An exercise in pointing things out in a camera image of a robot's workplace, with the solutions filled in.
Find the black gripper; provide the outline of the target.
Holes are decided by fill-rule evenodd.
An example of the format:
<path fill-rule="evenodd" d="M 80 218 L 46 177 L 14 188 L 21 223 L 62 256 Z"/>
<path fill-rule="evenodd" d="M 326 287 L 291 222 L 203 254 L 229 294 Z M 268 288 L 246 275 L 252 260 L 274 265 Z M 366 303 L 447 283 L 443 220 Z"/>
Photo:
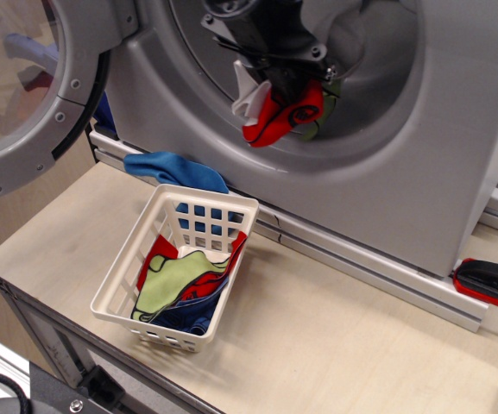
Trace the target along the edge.
<path fill-rule="evenodd" d="M 312 82 L 332 81 L 327 47 L 306 28 L 301 8 L 208 8 L 201 20 L 222 47 L 263 70 L 286 104 L 302 101 Z"/>

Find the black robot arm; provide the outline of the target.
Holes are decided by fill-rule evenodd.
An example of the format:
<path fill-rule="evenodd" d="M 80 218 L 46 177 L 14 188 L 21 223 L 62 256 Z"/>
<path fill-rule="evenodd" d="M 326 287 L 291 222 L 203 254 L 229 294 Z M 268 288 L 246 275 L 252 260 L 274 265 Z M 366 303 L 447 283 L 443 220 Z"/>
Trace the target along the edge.
<path fill-rule="evenodd" d="M 204 1 L 203 28 L 237 53 L 257 83 L 269 81 L 293 104 L 311 80 L 330 82 L 336 67 L 327 48 L 303 24 L 301 1 Z"/>

